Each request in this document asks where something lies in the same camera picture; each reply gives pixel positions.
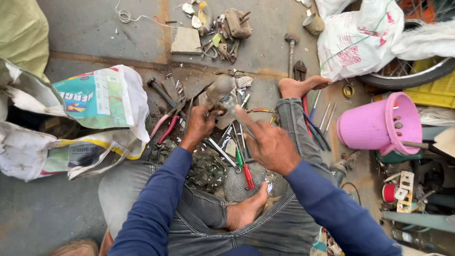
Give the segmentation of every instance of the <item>pink bucket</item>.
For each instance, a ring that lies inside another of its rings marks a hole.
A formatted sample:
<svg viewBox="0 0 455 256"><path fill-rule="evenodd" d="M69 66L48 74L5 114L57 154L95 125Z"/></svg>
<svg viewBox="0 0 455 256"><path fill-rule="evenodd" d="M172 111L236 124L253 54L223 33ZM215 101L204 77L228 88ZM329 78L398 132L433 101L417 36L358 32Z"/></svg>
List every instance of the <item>pink bucket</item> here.
<svg viewBox="0 0 455 256"><path fill-rule="evenodd" d="M402 123L403 127L396 129L396 123ZM385 100L344 112L338 118L337 132L338 138L349 148L379 150L381 155L392 150L416 154L419 148L405 147L401 141L422 143L419 113L404 92L394 92Z"/></svg>

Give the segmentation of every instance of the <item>hand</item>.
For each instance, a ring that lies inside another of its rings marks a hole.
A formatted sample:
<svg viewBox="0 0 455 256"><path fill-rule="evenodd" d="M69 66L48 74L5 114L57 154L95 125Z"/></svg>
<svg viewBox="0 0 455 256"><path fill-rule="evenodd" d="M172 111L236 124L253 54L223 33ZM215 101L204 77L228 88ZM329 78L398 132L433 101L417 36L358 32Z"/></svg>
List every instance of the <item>hand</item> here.
<svg viewBox="0 0 455 256"><path fill-rule="evenodd" d="M187 134L183 137L179 146L193 153L201 140L212 134L215 127L215 118L223 113L216 109L212 103L193 107L187 123Z"/></svg>
<svg viewBox="0 0 455 256"><path fill-rule="evenodd" d="M288 132L264 121L253 121L239 105L235 114L256 137L243 133L254 160L282 175L289 174L300 162L300 156Z"/></svg>

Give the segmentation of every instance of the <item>plastic crate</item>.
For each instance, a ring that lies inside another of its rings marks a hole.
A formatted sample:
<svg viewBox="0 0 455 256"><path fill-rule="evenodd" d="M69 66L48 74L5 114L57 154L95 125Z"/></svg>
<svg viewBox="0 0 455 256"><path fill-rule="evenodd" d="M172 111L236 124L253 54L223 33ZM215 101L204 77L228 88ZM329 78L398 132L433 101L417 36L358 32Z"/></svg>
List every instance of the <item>plastic crate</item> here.
<svg viewBox="0 0 455 256"><path fill-rule="evenodd" d="M415 61L412 71L419 72L433 65L432 58ZM455 108L455 71L436 81L405 89L404 92L416 104Z"/></svg>

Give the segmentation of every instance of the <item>gray jeans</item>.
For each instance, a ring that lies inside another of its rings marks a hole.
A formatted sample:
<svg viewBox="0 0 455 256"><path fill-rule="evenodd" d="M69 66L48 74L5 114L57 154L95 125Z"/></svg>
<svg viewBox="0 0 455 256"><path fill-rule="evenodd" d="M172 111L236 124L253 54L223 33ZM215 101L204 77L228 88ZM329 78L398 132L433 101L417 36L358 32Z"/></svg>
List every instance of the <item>gray jeans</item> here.
<svg viewBox="0 0 455 256"><path fill-rule="evenodd" d="M282 128L288 130L302 158L335 184L329 167L308 135L301 99L280 99L278 112ZM104 176L99 197L113 238L157 168L147 162L126 161ZM169 255L220 255L241 245L253 245L263 255L306 255L320 229L289 186L285 196L253 223L233 232L213 230L224 228L226 217L224 199L185 186L170 228Z"/></svg>

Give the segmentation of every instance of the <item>gray floor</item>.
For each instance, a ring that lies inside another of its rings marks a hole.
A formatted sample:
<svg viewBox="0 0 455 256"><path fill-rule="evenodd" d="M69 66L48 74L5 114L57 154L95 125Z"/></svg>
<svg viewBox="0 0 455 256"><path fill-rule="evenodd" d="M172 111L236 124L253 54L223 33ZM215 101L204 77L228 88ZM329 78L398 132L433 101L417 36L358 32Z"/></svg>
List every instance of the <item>gray floor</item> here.
<svg viewBox="0 0 455 256"><path fill-rule="evenodd" d="M185 0L123 0L119 8L131 12L133 18L139 15L157 16L161 23L177 20L184 27L190 27L190 19L177 7L184 2ZM115 11L117 0L38 0L50 26L51 57L45 73L51 82L57 82L84 72L125 63L133 66L144 82L152 77L161 81L166 74L172 72L181 81L210 83L214 75L210 74L212 71L202 72L203 67L235 68L257 73L253 78L278 80L287 76L288 44L283 39L286 32L294 32L301 37L301 42L296 45L294 60L305 62L308 76L319 73L317 38L302 27L307 10L302 4L290 0L207 2L215 15L224 13L230 7L252 12L249 23L253 35L241 41L239 57L233 65L219 59L213 62L208 58L200 60L199 56L171 55L171 29L147 19L136 23L121 23ZM184 63L183 68L180 68L180 63ZM254 89L250 107L273 108L262 104L276 104L276 87L266 83L262 86L263 88L259 86ZM338 100L340 104L335 117L342 113L342 109L353 108L368 101L368 97L362 93L361 85L356 85L356 92L360 92L357 99L349 103L343 102L342 86L342 83L334 84L332 89L323 92L316 120L320 120L328 100ZM165 102L157 100L160 97L154 90L145 90L151 110L168 107ZM257 113L255 118L270 116L268 113ZM334 124L332 122L329 134L334 151L324 153L324 158L329 162L338 159L340 152L346 151L337 139ZM367 164L360 166L364 166L363 171L369 173ZM265 176L265 170L260 166L252 169L256 172L253 175L259 177L255 179L256 184L259 184ZM94 238L100 243L106 230L97 195L100 179L101 175L68 181L65 174L58 174L25 183L0 174L1 255L46 255L76 238ZM235 179L227 181L227 184L233 185L232 191L243 189ZM276 186L274 189L283 190L285 187ZM245 196L244 189L242 192L241 196Z"/></svg>

